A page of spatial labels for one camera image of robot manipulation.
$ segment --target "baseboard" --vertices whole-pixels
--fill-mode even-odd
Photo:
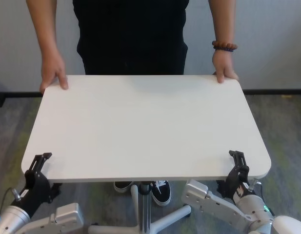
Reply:
[[[243,89],[245,95],[301,95],[301,89]]]
[[[244,89],[245,95],[301,95],[301,89]],[[39,92],[0,92],[0,107],[6,98],[41,98]]]
[[[41,98],[40,92],[0,92],[0,107],[3,106],[6,98]]]

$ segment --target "hand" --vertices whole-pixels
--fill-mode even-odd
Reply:
[[[214,75],[217,76],[218,83],[223,83],[224,77],[239,80],[233,69],[231,52],[216,50],[213,54],[212,62],[216,70]]]
[[[40,92],[45,89],[58,77],[62,89],[68,89],[68,81],[64,61],[58,50],[42,55],[42,83]]]

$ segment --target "led light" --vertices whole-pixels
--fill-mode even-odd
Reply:
[[[270,211],[269,211],[269,208],[268,208],[267,206],[264,206],[264,209],[265,209],[266,211],[270,212]]]

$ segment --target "shoelace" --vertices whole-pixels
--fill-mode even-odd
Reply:
[[[165,180],[156,180],[156,188],[158,189],[160,194],[161,194],[160,187],[163,185],[165,185]]]

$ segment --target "metal pole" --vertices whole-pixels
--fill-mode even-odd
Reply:
[[[150,233],[151,182],[142,182],[139,186],[139,228],[141,234]]]

